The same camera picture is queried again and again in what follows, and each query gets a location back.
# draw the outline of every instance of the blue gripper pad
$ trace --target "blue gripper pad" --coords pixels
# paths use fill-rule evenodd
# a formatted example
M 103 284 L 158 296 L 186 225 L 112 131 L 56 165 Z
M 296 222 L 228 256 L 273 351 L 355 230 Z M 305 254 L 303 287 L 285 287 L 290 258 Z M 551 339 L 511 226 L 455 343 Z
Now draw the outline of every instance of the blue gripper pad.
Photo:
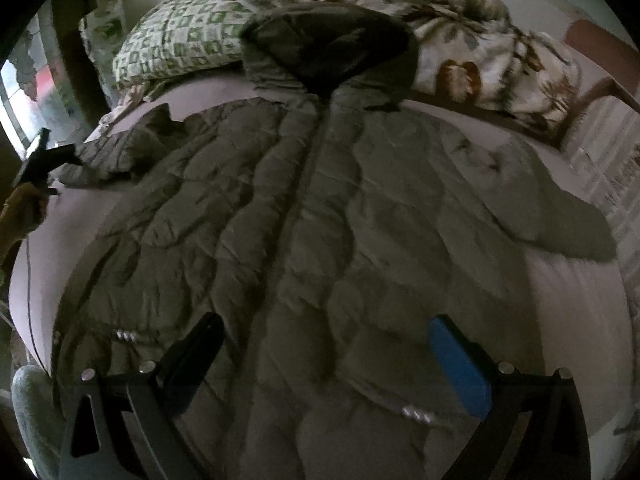
M 493 403 L 488 368 L 495 364 L 448 316 L 436 316 L 430 321 L 429 343 L 466 412 L 485 420 Z

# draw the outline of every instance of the brown floral blanket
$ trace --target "brown floral blanket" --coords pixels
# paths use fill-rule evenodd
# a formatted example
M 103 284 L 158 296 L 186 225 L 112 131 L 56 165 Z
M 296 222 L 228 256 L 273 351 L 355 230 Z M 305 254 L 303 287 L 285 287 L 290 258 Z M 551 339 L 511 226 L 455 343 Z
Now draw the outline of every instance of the brown floral blanket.
M 414 89 L 503 112 L 547 140 L 580 79 L 567 47 L 548 34 L 520 31 L 501 0 L 237 1 L 256 12 L 294 2 L 345 2 L 401 18 L 420 44 Z

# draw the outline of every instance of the pillow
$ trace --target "pillow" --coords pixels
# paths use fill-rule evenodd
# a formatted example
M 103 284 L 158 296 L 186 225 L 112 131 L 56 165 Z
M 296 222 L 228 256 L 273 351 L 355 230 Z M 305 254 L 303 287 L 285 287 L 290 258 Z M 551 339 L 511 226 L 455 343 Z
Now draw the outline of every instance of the pillow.
M 120 91 L 113 77 L 113 58 L 127 38 L 122 0 L 113 0 L 86 15 L 78 25 L 84 51 L 94 64 L 100 86 L 109 108 L 120 100 Z
M 252 12 L 235 0 L 163 0 L 131 31 L 113 60 L 121 88 L 240 59 Z

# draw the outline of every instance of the pillow case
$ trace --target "pillow case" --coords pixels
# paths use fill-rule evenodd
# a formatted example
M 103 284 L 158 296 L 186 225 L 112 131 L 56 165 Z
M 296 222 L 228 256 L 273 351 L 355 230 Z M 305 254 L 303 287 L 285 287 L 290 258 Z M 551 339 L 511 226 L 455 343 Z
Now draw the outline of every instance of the pillow case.
M 240 59 L 239 33 L 252 12 L 235 0 L 163 0 L 113 59 L 120 88 Z

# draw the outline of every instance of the mattress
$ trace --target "mattress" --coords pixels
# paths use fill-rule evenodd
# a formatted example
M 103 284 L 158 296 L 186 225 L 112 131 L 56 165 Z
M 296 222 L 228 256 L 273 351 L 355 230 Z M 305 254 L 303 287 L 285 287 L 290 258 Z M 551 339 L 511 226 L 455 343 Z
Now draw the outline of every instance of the mattress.
M 222 71 L 174 88 L 152 104 L 143 104 L 122 120 L 114 132 L 126 130 L 161 103 L 169 103 L 172 118 L 181 120 L 214 105 L 253 96 L 254 90 L 244 76 Z M 449 121 L 470 140 L 486 148 L 494 148 L 513 135 L 508 130 L 441 108 L 415 102 L 404 105 Z M 527 142 L 540 154 L 556 184 L 584 198 L 577 177 L 558 152 L 533 140 Z M 122 195 L 122 190 L 56 186 L 61 190 L 60 196 L 50 199 L 46 221 L 30 236 L 30 298 L 24 243 L 10 284 L 10 309 L 18 332 L 32 352 L 38 350 L 47 369 L 50 369 L 53 322 L 66 281 L 84 248 Z M 560 366 L 572 370 L 589 433 L 594 434 L 630 399 L 631 326 L 617 262 L 597 264 L 551 257 L 527 246 L 524 251 L 538 304 L 546 371 L 552 373 Z

